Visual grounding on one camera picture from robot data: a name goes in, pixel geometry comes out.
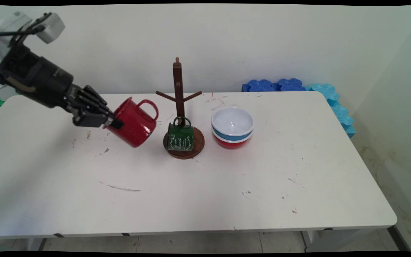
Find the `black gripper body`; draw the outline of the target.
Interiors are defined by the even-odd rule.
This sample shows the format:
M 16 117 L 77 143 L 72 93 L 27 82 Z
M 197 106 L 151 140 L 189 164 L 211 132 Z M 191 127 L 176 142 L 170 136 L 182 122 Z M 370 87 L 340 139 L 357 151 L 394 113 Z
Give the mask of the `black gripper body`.
M 0 46 L 0 85 L 50 109 L 84 109 L 74 76 L 25 45 Z

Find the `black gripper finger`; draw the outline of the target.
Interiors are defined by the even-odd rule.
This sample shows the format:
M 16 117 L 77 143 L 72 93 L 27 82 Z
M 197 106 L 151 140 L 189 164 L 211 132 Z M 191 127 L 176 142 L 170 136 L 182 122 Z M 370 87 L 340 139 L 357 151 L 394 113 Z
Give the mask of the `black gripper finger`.
M 116 117 L 110 109 L 75 109 L 73 108 L 73 124 L 78 127 L 113 127 L 119 130 L 124 122 Z
M 94 113 L 101 113 L 104 115 L 115 115 L 109 107 L 107 102 L 99 95 L 91 86 L 86 85 L 77 93 L 77 99 L 87 106 L 90 111 Z

